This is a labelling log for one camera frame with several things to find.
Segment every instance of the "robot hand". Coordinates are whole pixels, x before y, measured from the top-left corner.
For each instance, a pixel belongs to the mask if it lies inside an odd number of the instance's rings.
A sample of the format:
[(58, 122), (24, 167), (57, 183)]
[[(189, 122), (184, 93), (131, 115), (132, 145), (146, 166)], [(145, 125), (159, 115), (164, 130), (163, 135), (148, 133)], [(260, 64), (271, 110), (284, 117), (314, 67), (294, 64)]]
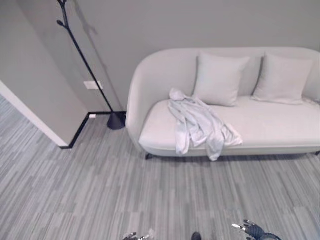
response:
[(281, 240), (278, 236), (272, 233), (266, 233), (260, 226), (249, 220), (243, 220), (244, 226), (232, 224), (233, 227), (244, 231), (249, 236), (247, 240)]

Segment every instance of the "black coat rack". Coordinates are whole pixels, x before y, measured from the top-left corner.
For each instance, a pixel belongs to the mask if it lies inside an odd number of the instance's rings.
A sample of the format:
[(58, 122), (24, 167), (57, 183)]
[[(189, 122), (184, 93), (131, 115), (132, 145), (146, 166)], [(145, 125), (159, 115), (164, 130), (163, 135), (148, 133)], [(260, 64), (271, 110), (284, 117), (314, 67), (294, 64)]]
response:
[(67, 12), (66, 12), (66, 2), (67, 0), (57, 0), (58, 3), (60, 4), (61, 6), (61, 9), (62, 9), (62, 14), (63, 14), (63, 21), (62, 22), (61, 20), (57, 20), (56, 22), (58, 23), (59, 26), (61, 27), (64, 27), (67, 32), (69, 33), (70, 37), (71, 37), (71, 40), (73, 42), (73, 44), (75, 45), (77, 51), (79, 52), (86, 68), (88, 69), (91, 77), (93, 78), (93, 80), (95, 81), (97, 87), (99, 88), (99, 91), (102, 95), (102, 97), (104, 98), (106, 104), (108, 105), (108, 107), (110, 108), (111, 110), (111, 113), (110, 113), (110, 118), (107, 122), (107, 126), (108, 128), (110, 128), (111, 130), (119, 130), (119, 129), (122, 129), (126, 126), (126, 114), (124, 112), (121, 112), (121, 111), (114, 111), (113, 108), (111, 107), (104, 91), (101, 89), (97, 79), (96, 79), (96, 76), (95, 74), (93, 73), (91, 67), (89, 66), (88, 64), (88, 61), (86, 59), (86, 57), (84, 56), (83, 52), (81, 51), (80, 47), (79, 47), (79, 44), (74, 36), (74, 34), (72, 33), (71, 29), (70, 29), (70, 26), (69, 26), (69, 21), (68, 21), (68, 16), (67, 16)]

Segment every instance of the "white cloth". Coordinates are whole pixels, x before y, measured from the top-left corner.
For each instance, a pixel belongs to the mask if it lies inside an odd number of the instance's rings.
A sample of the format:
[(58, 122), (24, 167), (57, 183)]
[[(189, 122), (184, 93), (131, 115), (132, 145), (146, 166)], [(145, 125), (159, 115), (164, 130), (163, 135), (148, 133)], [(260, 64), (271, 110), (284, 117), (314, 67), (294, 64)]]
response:
[(190, 142), (194, 147), (205, 143), (208, 157), (216, 161), (224, 146), (243, 143), (240, 134), (231, 125), (225, 124), (208, 105), (196, 97), (188, 97), (173, 88), (168, 107), (177, 119), (175, 142), (178, 155), (189, 151)]

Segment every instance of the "wall outlet plate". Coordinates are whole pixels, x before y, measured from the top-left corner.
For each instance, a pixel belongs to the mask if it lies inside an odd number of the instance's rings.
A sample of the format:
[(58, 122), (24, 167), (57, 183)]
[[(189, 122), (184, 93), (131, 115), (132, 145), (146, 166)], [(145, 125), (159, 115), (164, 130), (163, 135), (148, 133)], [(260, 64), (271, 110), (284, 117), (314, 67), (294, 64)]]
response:
[[(98, 90), (99, 89), (98, 85), (96, 84), (95, 81), (84, 81), (83, 83), (84, 83), (86, 89), (88, 89), (88, 90)], [(98, 81), (98, 84), (101, 89), (104, 89), (100, 81)]]

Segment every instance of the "sofa armrest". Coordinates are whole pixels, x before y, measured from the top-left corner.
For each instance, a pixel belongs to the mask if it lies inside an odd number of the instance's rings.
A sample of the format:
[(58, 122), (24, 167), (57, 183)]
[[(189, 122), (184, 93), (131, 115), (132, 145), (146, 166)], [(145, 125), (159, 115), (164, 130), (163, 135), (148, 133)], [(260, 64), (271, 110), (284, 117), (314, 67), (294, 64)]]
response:
[(150, 77), (142, 62), (133, 75), (127, 104), (126, 128), (140, 152), (143, 149), (139, 139), (149, 111), (157, 102), (169, 97), (169, 93), (166, 94)]

